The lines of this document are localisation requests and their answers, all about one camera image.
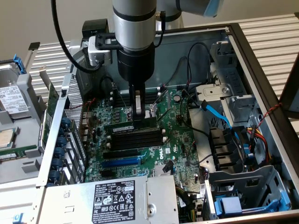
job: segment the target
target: screw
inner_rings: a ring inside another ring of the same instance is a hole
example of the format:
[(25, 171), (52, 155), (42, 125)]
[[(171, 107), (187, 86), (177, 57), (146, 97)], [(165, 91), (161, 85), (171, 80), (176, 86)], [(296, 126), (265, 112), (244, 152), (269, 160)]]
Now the screw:
[(229, 88), (228, 88), (228, 87), (223, 88), (223, 89), (222, 89), (222, 92), (223, 92), (224, 94), (229, 93)]

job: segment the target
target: blue ram slot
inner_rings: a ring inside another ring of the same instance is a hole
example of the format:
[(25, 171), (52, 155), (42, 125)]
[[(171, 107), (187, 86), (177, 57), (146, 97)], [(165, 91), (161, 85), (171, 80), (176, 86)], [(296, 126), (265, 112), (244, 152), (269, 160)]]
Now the blue ram slot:
[(133, 157), (133, 158), (125, 158), (122, 160), (105, 161), (102, 162), (102, 167), (108, 168), (108, 167), (119, 167), (119, 166), (140, 165), (140, 164), (141, 164), (141, 158)]

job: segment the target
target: red wire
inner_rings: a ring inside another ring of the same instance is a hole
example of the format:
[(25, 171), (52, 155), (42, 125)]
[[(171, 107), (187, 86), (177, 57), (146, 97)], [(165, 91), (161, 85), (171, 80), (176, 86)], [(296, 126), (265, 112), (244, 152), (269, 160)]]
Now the red wire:
[(269, 149), (268, 149), (268, 143), (267, 143), (266, 139), (262, 135), (260, 135), (258, 133), (255, 133), (255, 137), (258, 137), (258, 138), (260, 138), (263, 141), (263, 143), (265, 145), (265, 154), (266, 154), (265, 158), (266, 158), (266, 162), (268, 162), (269, 161)]
[(258, 127), (262, 124), (264, 118), (265, 118), (271, 111), (275, 110), (276, 108), (278, 108), (278, 107), (280, 107), (280, 106), (282, 106), (282, 103), (276, 104), (274, 107), (271, 107), (271, 108), (264, 114), (263, 118), (261, 119), (260, 123), (258, 124), (258, 126), (257, 126), (256, 128), (258, 128)]

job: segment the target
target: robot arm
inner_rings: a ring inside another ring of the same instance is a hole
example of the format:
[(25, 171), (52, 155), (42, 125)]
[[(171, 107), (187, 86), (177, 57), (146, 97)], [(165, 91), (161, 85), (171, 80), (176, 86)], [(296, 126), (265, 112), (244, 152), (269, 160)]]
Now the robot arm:
[[(221, 2), (222, 0), (113, 0), (118, 71), (129, 83), (133, 119), (145, 116), (145, 82), (152, 76), (155, 68), (157, 9), (165, 11), (166, 18), (181, 11), (215, 16)], [(94, 37), (90, 39), (90, 46), (98, 46), (91, 41), (95, 41)], [(106, 49), (98, 47), (98, 50), (100, 53)]]

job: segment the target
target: blue tab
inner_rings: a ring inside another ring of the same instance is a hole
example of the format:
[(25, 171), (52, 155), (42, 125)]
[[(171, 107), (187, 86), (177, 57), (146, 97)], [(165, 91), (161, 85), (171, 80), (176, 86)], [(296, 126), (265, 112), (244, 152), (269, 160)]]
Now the blue tab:
[(23, 64), (23, 61), (22, 59), (20, 59), (19, 57), (17, 57), (17, 54), (14, 55), (14, 62), (16, 62), (19, 66), (19, 69), (21, 70), (21, 73), (22, 74), (26, 74), (26, 69), (25, 69), (25, 66)]
[(13, 224), (21, 224), (23, 218), (23, 213), (16, 214), (13, 219)]

